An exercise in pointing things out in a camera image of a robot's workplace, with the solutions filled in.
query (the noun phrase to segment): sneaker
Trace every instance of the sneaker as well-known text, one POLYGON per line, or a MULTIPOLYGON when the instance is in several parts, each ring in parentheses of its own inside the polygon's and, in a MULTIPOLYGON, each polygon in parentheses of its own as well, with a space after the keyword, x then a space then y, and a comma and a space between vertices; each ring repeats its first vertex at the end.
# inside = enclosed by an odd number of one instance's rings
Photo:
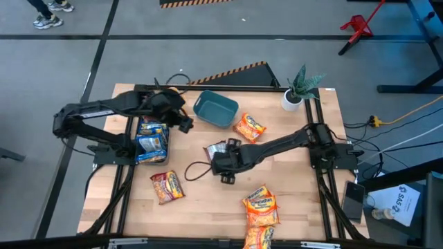
POLYGON ((68 1, 63 1, 62 4, 53 1, 52 3, 48 3, 48 7, 52 11, 61 11, 64 12, 72 12, 74 10, 74 6, 72 6, 68 1))
POLYGON ((37 19, 34 21, 34 27, 38 29, 47 29, 50 27, 58 27, 63 24, 63 20, 53 15, 52 18, 47 19, 41 15, 37 17, 37 19))

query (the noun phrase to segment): yellow and black striped tape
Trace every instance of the yellow and black striped tape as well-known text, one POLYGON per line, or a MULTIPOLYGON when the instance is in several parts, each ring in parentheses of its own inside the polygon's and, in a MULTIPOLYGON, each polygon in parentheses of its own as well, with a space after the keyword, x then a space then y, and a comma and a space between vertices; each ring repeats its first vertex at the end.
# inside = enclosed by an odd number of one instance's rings
POLYGON ((221 2, 227 2, 232 0, 190 0, 190 1, 180 1, 175 3, 164 3, 160 5, 160 8, 175 8, 175 7, 181 7, 181 6, 195 6, 195 5, 202 5, 202 4, 208 4, 208 3, 221 3, 221 2))
POLYGON ((213 76, 210 76, 210 77, 206 77, 206 78, 203 78, 203 79, 200 79, 200 80, 195 80, 195 81, 191 82, 191 85, 193 85, 193 84, 201 84, 201 83, 207 82, 209 80, 213 80, 213 79, 216 79, 216 78, 219 78, 219 77, 228 76, 228 75, 231 75, 231 74, 234 74, 234 73, 238 73, 238 72, 241 72, 241 71, 245 71, 247 69, 250 69, 250 68, 253 68, 253 67, 256 67, 256 66, 261 66, 261 65, 266 65, 266 62, 261 61, 261 62, 252 63, 252 64, 249 64, 249 65, 246 65, 246 66, 241 66, 239 68, 236 68, 236 69, 233 69, 233 70, 229 70, 229 71, 226 71, 226 72, 223 72, 223 73, 219 73, 219 74, 216 74, 216 75, 213 75, 213 76))

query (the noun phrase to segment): orange snack bag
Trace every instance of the orange snack bag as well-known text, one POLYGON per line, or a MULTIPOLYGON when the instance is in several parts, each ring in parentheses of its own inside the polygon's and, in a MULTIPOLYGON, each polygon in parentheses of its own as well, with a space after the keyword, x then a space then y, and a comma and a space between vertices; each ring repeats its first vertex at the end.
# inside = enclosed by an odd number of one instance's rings
POLYGON ((185 196, 174 170, 155 174, 151 176, 151 180, 160 205, 185 196))
POLYGON ((261 228, 249 228, 243 249, 271 249, 273 233, 274 228, 269 225, 261 228))
POLYGON ((275 196, 246 200, 248 227, 279 224, 275 196))
POLYGON ((260 199, 263 197, 271 197, 272 193, 263 184, 261 187, 257 188, 254 192, 249 194, 245 199, 243 199, 243 204, 246 205, 247 200, 260 199))
POLYGON ((257 123, 249 114, 243 113, 242 119, 233 126, 233 130, 240 133, 251 143, 255 143, 257 138, 266 130, 266 127, 257 123))

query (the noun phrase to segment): red tripod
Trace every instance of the red tripod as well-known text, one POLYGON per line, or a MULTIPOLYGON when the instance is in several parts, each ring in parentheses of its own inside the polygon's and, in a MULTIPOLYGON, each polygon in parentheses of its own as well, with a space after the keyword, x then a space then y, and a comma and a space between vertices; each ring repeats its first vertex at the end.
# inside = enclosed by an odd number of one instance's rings
POLYGON ((351 25, 351 27, 355 30, 355 33, 347 41, 346 45, 340 50, 340 52, 338 52, 338 55, 343 55, 352 45, 359 42, 360 36, 373 36, 368 24, 385 1, 386 0, 380 1, 379 5, 375 8, 374 12, 369 16, 367 21, 365 21, 365 18, 362 15, 354 15, 351 17, 350 22, 340 27, 341 30, 345 30, 347 27, 349 27, 349 25, 351 25))

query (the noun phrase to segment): wooden tabletop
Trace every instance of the wooden tabletop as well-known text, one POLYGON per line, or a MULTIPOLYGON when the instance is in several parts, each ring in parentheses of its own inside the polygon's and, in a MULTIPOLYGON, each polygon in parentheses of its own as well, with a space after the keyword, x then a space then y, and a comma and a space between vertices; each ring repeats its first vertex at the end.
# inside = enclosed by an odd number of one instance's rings
MULTIPOLYGON (((113 97, 130 91, 133 84, 116 84, 113 97)), ((330 129, 338 137, 345 137, 340 107, 334 89, 319 89, 323 116, 330 129)), ((185 168, 197 160, 207 161, 203 147, 225 140, 238 138, 247 143, 232 129, 220 129, 204 122, 194 114, 192 106, 201 91, 188 91, 185 110, 194 119, 194 128, 188 134, 171 130, 170 160, 168 165, 153 167, 136 166, 125 222, 125 235, 147 237, 192 237, 243 239, 246 232, 246 211, 240 202, 246 195, 262 184, 276 196, 280 225, 275 228, 274 239, 323 240, 325 233, 321 216, 318 187, 314 170, 306 148, 293 149, 266 158, 252 170, 237 174, 234 185, 220 183, 219 176, 211 173, 194 182, 187 182, 185 168), (159 205, 150 176, 173 169, 181 182, 185 198, 159 205)), ((249 113, 257 122, 267 127, 259 138, 267 142, 293 133, 307 124, 305 106, 296 112, 287 112, 280 105, 282 93, 217 92, 239 103, 235 117, 237 122, 243 113, 249 113)), ((123 133, 127 119, 109 116, 105 130, 123 133)), ((197 176, 207 165, 195 165, 188 173, 197 176)), ((340 200, 346 181, 354 176, 347 170, 334 170, 340 200)), ((116 175, 115 165, 105 165, 91 179, 84 202, 78 231, 84 231, 106 208, 116 175)), ((117 207, 111 231, 116 231, 120 209, 117 207)), ((334 212, 328 208, 333 235, 337 237, 334 212)), ((368 237, 364 215, 357 229, 368 237)))

